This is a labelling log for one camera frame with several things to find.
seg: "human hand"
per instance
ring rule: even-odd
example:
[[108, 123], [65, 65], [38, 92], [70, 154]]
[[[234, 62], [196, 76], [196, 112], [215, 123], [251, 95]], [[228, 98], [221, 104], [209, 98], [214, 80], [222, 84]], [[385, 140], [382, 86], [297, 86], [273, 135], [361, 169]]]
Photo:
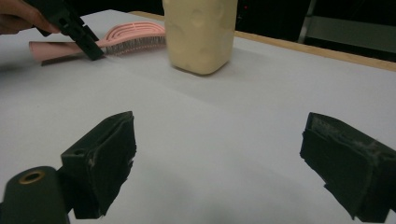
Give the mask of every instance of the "human hand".
[[0, 35], [14, 35], [33, 25], [50, 33], [60, 33], [37, 8], [23, 0], [0, 0]]

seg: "hairbrush bristles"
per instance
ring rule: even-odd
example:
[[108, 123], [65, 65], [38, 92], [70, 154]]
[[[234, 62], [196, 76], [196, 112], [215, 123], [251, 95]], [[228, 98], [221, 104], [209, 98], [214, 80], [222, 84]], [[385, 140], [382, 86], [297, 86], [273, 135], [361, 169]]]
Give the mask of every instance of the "hairbrush bristles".
[[[149, 21], [124, 23], [110, 29], [96, 44], [110, 55], [160, 48], [166, 45], [165, 29]], [[74, 42], [30, 42], [29, 46], [35, 59], [40, 62], [82, 52]]]
[[128, 40], [117, 45], [106, 47], [106, 54], [121, 55], [135, 50], [156, 49], [165, 46], [165, 36], [149, 36]]

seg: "dark background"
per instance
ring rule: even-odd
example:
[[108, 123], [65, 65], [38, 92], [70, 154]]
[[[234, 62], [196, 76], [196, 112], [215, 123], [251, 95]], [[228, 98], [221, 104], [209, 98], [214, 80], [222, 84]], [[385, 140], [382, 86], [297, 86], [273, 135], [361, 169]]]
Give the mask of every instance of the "dark background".
[[[163, 15], [162, 0], [65, 0], [80, 16], [114, 9]], [[238, 0], [235, 29], [289, 41], [298, 41], [311, 0]], [[396, 26], [396, 0], [317, 0], [313, 15]], [[396, 56], [333, 42], [306, 39], [305, 44], [388, 61]]]

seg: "screw hole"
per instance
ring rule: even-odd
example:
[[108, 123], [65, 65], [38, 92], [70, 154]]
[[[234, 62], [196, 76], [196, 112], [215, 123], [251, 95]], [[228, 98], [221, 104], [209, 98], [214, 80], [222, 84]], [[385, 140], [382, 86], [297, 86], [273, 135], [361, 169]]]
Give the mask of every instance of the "screw hole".
[[45, 173], [42, 171], [32, 171], [20, 179], [20, 184], [27, 185], [35, 183], [36, 181], [42, 179], [44, 175]]
[[74, 153], [77, 156], [84, 155], [84, 149], [77, 149]]

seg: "hairbrush handle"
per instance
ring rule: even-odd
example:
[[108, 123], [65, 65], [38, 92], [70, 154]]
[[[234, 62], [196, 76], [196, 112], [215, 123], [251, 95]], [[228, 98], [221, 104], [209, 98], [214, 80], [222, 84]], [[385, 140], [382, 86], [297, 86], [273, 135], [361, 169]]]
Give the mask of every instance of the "hairbrush handle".
[[82, 52], [75, 42], [29, 42], [33, 57], [40, 62]]

